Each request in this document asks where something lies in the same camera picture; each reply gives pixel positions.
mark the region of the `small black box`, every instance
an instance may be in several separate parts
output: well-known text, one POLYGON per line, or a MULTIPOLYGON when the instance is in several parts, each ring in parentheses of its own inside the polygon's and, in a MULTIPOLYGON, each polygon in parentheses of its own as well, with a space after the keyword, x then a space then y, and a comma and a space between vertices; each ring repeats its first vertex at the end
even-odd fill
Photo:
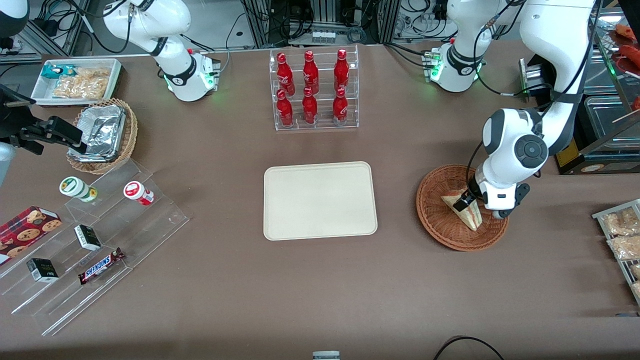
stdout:
POLYGON ((80 224, 74 230, 78 241, 80 241, 80 246, 90 251, 100 250, 100 240, 92 227, 80 224))
POLYGON ((27 267, 35 281, 54 282, 58 280, 58 274, 53 268, 51 260, 32 258, 27 261, 27 267))

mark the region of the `snickers bar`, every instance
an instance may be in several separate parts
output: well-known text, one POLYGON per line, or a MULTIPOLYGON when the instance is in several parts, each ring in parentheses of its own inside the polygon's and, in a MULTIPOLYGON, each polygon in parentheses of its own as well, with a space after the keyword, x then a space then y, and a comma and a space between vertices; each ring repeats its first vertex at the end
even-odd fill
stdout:
POLYGON ((116 261, 123 259, 125 256, 122 254, 120 248, 117 248, 115 251, 109 254, 106 258, 100 260, 96 265, 93 265, 89 268, 89 270, 84 273, 78 275, 80 279, 80 284, 84 285, 89 281, 92 277, 96 277, 100 275, 102 272, 107 270, 107 268, 116 263, 116 261))

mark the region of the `cookie box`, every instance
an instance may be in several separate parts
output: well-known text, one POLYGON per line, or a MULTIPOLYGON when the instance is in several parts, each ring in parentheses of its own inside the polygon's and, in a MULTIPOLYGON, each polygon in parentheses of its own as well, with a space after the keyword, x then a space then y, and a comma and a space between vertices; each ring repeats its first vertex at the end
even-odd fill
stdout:
POLYGON ((15 258, 61 224, 58 214, 31 206, 0 225, 0 265, 15 258))

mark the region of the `beige tray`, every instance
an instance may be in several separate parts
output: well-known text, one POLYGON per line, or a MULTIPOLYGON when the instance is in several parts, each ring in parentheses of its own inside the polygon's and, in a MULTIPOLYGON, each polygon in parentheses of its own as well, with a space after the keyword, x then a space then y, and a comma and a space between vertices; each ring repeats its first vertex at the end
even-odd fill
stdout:
POLYGON ((264 173, 264 236, 271 241, 371 235, 377 229, 371 167, 363 161, 264 173))

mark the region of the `aluminum foil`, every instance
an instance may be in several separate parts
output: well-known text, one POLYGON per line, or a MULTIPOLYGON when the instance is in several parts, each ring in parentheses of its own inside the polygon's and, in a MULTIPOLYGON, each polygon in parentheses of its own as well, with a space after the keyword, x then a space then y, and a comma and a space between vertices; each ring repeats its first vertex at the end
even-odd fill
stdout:
POLYGON ((110 162, 116 160, 122 142, 126 111, 117 105, 84 109, 78 120, 86 153, 69 149, 69 157, 80 162, 110 162))

